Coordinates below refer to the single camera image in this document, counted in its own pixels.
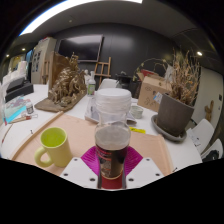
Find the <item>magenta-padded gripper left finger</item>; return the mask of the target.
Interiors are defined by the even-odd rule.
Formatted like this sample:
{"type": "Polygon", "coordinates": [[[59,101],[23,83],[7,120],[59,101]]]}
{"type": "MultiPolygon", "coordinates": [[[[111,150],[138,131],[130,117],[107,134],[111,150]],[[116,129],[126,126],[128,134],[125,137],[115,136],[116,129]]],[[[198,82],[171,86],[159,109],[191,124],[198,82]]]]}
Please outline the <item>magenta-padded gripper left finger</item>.
{"type": "Polygon", "coordinates": [[[60,177],[84,188],[99,189],[101,187],[100,162],[96,147],[91,147],[81,157],[74,157],[60,177]]]}

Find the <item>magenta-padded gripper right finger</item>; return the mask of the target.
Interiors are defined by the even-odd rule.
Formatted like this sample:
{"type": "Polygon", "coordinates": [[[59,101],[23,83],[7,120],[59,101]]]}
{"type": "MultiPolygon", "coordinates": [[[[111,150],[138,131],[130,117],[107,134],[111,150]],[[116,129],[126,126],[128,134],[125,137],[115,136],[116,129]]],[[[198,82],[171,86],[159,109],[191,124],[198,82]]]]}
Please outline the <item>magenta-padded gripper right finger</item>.
{"type": "Polygon", "coordinates": [[[163,177],[164,175],[150,157],[143,158],[134,148],[128,147],[123,168],[123,189],[140,188],[163,177]]]}

